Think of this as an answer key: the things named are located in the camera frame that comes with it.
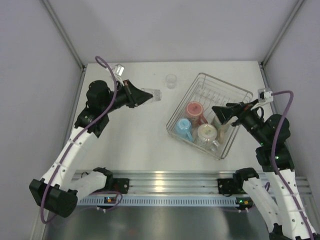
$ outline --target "metal wire rack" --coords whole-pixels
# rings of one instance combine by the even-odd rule
[[[189,102],[197,101],[201,103],[203,105],[204,117],[208,123],[211,123],[215,116],[214,111],[211,109],[212,106],[225,106],[227,103],[239,102],[249,103],[252,97],[253,93],[248,90],[201,72],[197,75],[174,111],[166,125],[166,129],[172,137],[210,154],[217,160],[224,159],[229,153],[240,126],[229,127],[225,134],[223,144],[218,147],[217,151],[211,151],[176,135],[175,125],[179,119],[186,117],[185,109]],[[194,136],[194,138],[197,136],[197,128],[192,129],[192,136]]]

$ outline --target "tabletop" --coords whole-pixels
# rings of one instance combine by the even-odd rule
[[[198,73],[206,73],[253,93],[264,88],[257,61],[207,62],[129,62],[124,66],[122,79],[129,79],[137,88],[159,89],[162,100],[131,109],[122,107],[111,112],[110,122],[97,143],[87,152],[78,170],[105,167],[111,171],[179,171],[220,172],[253,167],[261,170],[256,159],[256,140],[241,126],[225,159],[212,156],[169,136],[166,124]],[[168,74],[177,76],[178,86],[168,89]],[[87,65],[75,120],[84,109],[89,84],[104,80],[113,91],[110,74],[97,63]],[[264,116],[271,108],[266,105]]]

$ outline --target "transparent plastic cup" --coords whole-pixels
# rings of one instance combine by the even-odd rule
[[[165,77],[165,85],[168,89],[174,89],[178,84],[177,76],[169,74]]]
[[[150,103],[153,103],[153,102],[161,101],[162,94],[161,94],[161,91],[159,89],[141,88],[141,90],[146,92],[146,93],[150,93],[150,94],[153,95],[153,98],[150,98],[144,104],[150,104]]]

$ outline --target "slotted metal strip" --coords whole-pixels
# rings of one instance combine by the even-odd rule
[[[113,206],[106,196],[88,196],[78,206]],[[129,196],[124,195],[119,206],[158,207],[238,207],[235,197],[223,196]]]

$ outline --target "gray wall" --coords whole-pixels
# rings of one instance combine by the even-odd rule
[[[51,0],[80,58],[263,60],[295,0]]]
[[[266,71],[274,91],[292,90],[289,139],[296,166],[307,176],[320,208],[320,1],[308,0]],[[288,96],[278,99],[283,111]]]
[[[0,1],[0,239],[29,239],[29,183],[62,147],[80,69],[39,0]]]

